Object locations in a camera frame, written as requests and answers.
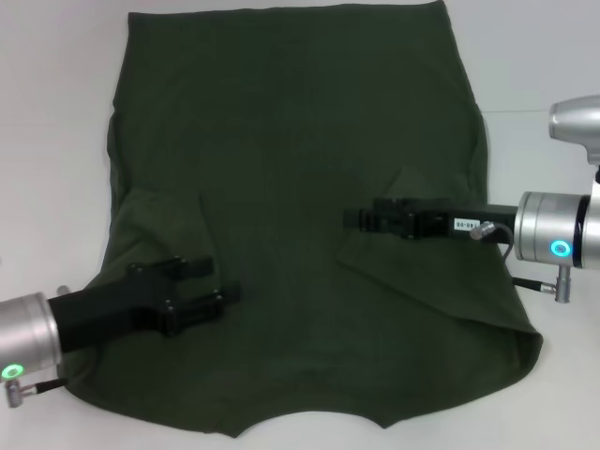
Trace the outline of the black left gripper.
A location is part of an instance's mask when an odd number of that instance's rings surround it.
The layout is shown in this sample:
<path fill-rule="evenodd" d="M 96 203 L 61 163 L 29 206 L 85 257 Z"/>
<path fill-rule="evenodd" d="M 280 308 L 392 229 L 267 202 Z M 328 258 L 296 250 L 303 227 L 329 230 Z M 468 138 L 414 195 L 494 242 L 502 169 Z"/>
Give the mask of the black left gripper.
<path fill-rule="evenodd" d="M 62 352 L 97 346 L 138 331 L 157 331 L 170 337 L 218 319 L 240 300 L 239 284 L 191 300 L 176 300 L 177 281 L 213 273 L 211 257 L 132 264 L 115 282 L 51 299 Z"/>

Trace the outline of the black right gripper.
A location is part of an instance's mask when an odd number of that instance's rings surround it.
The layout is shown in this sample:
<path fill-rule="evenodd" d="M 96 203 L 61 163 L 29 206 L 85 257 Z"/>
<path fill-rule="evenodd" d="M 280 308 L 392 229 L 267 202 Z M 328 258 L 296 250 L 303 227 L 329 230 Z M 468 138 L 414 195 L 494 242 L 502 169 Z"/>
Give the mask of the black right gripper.
<path fill-rule="evenodd" d="M 404 211 L 412 221 L 410 239 L 509 242 L 516 219 L 515 206 L 448 199 L 375 199 L 373 210 L 344 210 L 343 228 L 361 233 L 403 233 L 401 222 L 376 212 Z"/>

